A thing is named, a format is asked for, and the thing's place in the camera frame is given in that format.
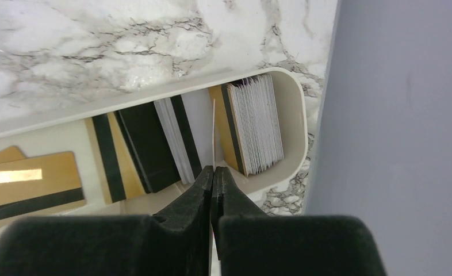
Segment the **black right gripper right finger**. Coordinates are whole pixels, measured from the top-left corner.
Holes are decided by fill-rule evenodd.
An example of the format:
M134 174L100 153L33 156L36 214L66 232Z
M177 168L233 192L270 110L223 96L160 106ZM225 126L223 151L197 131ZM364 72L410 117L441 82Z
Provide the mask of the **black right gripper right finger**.
M213 178L212 224L222 275L385 275L374 237L353 216L270 216L227 167Z

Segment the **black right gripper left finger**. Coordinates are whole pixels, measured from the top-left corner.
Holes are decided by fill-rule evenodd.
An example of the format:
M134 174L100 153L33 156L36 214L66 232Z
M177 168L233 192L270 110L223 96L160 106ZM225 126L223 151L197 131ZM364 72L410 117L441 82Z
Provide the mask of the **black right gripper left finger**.
M0 275L209 275L214 169L158 213L27 217L0 237Z

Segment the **thin white card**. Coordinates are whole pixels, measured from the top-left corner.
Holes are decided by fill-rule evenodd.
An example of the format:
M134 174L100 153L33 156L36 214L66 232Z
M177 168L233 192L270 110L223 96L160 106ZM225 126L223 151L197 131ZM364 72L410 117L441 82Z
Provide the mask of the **thin white card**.
M216 113L216 100L213 99L213 113L212 113L212 166L213 166L213 168L216 167L215 113Z

